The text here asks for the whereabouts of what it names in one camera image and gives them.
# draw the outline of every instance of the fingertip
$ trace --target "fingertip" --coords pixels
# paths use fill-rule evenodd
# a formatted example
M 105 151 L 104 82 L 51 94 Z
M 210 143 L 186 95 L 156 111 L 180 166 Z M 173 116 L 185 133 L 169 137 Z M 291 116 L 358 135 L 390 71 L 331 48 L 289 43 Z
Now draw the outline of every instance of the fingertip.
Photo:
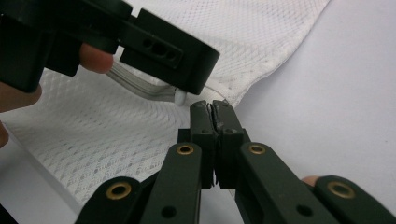
M 319 176 L 311 175 L 311 176 L 307 176 L 307 177 L 303 178 L 302 180 L 305 182 L 305 184 L 308 184 L 308 185 L 314 187 L 315 184 L 317 183 L 318 179 L 319 179 Z
M 0 147 L 3 147 L 8 142 L 8 132 L 3 124 L 0 123 Z
M 106 73 L 113 66 L 113 55 L 96 49 L 90 45 L 82 44 L 79 51 L 82 66 L 96 73 Z

